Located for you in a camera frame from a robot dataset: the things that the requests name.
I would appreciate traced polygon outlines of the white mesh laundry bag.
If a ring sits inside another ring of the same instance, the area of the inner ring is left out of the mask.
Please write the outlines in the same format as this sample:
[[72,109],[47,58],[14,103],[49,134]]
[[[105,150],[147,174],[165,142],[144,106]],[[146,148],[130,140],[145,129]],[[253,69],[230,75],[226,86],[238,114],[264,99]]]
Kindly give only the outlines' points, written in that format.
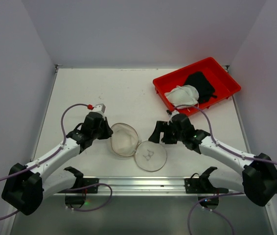
[[167,162],[167,151],[159,143],[140,141],[137,131],[126,123],[116,123],[111,127],[111,150],[123,158],[133,157],[139,168],[156,172]]

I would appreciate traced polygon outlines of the pale green bra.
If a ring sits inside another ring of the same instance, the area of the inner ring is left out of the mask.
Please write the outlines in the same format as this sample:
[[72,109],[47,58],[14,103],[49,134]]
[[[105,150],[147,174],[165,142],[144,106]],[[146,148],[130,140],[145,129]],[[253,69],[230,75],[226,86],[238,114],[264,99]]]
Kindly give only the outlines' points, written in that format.
[[199,92],[191,85],[176,86],[171,91],[164,93],[164,96],[178,110],[186,109],[187,116],[191,115],[191,106],[199,106]]

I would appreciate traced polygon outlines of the black bra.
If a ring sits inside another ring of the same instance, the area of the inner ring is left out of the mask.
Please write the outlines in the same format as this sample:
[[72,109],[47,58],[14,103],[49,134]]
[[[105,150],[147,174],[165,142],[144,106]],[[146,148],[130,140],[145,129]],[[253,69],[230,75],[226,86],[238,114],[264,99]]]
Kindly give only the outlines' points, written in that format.
[[190,85],[197,90],[199,94],[199,104],[209,102],[211,98],[217,98],[217,95],[214,94],[215,88],[210,84],[201,71],[190,74],[184,82],[184,86],[186,85]]

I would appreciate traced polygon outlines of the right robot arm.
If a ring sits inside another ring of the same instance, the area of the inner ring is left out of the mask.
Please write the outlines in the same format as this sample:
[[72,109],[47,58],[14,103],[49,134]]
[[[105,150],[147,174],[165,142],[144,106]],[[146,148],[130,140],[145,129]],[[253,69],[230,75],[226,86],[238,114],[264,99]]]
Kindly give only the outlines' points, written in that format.
[[265,206],[277,193],[277,169],[266,154],[255,156],[213,140],[212,134],[195,129],[185,114],[172,114],[169,121],[157,121],[148,139],[153,143],[183,145],[198,154],[211,157],[234,170],[237,178],[223,174],[212,177],[217,167],[211,166],[198,178],[185,179],[187,193],[227,193],[231,190],[246,194],[256,205]]

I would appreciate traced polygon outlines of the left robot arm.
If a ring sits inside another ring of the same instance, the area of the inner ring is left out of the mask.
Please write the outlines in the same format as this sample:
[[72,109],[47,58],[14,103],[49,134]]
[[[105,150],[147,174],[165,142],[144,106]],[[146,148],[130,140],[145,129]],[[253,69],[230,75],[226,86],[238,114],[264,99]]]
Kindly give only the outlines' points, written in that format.
[[2,199],[24,215],[30,215],[43,200],[56,193],[96,193],[101,185],[98,179],[88,183],[83,173],[71,166],[65,167],[59,174],[55,171],[90,147],[94,140],[106,140],[112,133],[102,112],[90,112],[84,122],[69,132],[53,150],[34,162],[12,166]]

